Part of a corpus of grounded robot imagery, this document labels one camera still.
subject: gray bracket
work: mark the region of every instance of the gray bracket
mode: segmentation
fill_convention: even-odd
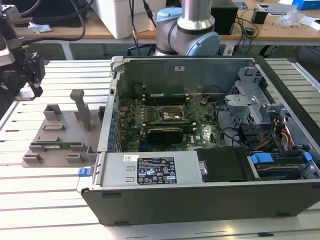
[[[105,107],[90,112],[81,90],[73,93],[79,111],[75,114],[48,105],[45,120],[23,157],[23,167],[82,168],[95,164]]]

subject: gray robot arm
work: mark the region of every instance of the gray robot arm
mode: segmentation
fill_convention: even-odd
[[[158,12],[157,56],[212,56],[219,49],[220,38],[214,32],[212,0],[182,0],[182,8]]]

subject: capacitor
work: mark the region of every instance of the capacitor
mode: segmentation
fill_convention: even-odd
[[[215,136],[213,133],[210,134],[210,142],[213,143],[215,141]]]

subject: blue latch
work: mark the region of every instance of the blue latch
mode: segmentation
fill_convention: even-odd
[[[304,154],[305,159],[308,161],[308,163],[312,163],[312,156],[309,152],[305,152]]]
[[[90,168],[80,168],[78,171],[78,177],[90,177]]]
[[[251,159],[254,164],[272,164],[275,162],[271,154],[267,152],[254,153]]]

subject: white plastic bag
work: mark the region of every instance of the white plastic bag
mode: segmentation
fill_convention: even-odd
[[[292,27],[292,26],[298,26],[300,27],[299,21],[304,17],[305,15],[302,13],[299,13],[297,9],[290,10],[287,12],[286,15],[281,15],[277,22],[280,24],[282,28],[285,27]]]

